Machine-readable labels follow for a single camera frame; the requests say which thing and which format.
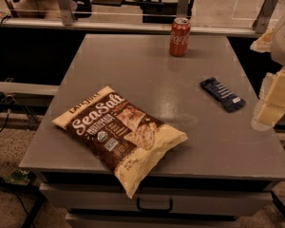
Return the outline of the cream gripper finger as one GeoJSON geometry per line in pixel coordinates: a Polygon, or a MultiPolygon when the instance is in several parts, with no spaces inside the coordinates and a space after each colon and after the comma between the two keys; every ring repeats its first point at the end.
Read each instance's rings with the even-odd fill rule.
{"type": "Polygon", "coordinates": [[[258,100],[251,120],[251,127],[257,131],[267,131],[282,118],[284,111],[258,100]]]}
{"type": "Polygon", "coordinates": [[[259,98],[267,105],[285,109],[285,66],[276,74],[268,72],[265,75],[259,98]]]}

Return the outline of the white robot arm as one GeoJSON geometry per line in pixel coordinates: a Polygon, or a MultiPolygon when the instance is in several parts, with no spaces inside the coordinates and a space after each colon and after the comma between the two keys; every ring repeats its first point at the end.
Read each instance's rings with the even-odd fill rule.
{"type": "Polygon", "coordinates": [[[285,114],[285,14],[273,29],[268,29],[255,40],[250,49],[260,53],[270,52],[272,60],[282,65],[277,73],[265,75],[251,120],[254,130],[266,131],[285,114]]]}

